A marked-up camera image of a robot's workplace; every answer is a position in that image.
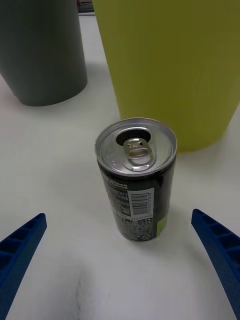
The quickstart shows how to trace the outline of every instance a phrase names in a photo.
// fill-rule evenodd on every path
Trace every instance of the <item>white table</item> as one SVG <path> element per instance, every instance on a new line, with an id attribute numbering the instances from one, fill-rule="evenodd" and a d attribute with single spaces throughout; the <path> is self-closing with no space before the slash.
<path id="1" fill-rule="evenodd" d="M 0 238 L 40 212 L 48 223 L 7 320 L 235 319 L 191 216 L 199 208 L 240 235 L 240 110 L 221 141 L 178 157 L 160 238 L 125 240 L 94 152 L 117 102 L 95 17 L 81 30 L 78 96 L 27 107 L 0 78 Z"/>

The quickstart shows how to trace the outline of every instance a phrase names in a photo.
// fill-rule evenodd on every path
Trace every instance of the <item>gray container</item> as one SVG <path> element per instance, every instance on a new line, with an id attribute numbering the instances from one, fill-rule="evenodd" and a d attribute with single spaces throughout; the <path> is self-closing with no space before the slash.
<path id="1" fill-rule="evenodd" d="M 0 0 L 0 73 L 25 105 L 80 93 L 87 73 L 76 0 Z"/>

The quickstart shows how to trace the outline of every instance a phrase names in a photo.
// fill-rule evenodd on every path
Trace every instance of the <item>yellow cylinder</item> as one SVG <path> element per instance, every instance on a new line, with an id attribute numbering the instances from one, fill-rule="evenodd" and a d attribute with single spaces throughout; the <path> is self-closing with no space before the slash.
<path id="1" fill-rule="evenodd" d="M 204 148 L 240 101 L 239 0 L 93 0 L 121 118 L 147 117 Z"/>

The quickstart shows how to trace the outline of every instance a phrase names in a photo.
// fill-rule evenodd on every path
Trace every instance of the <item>silver lid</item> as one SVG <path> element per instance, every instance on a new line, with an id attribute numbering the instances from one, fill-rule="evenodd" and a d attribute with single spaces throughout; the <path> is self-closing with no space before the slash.
<path id="1" fill-rule="evenodd" d="M 122 176 L 147 176 L 174 159 L 177 140 L 167 127 L 147 118 L 130 118 L 107 127 L 96 139 L 99 163 Z"/>

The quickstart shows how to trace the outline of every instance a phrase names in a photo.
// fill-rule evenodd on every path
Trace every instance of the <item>open can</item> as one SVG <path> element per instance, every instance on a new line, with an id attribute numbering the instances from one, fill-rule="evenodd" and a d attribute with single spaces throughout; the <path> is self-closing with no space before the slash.
<path id="1" fill-rule="evenodd" d="M 172 130 L 147 118 L 119 121 L 96 139 L 97 162 L 125 238 L 149 241 L 165 227 L 176 151 Z"/>

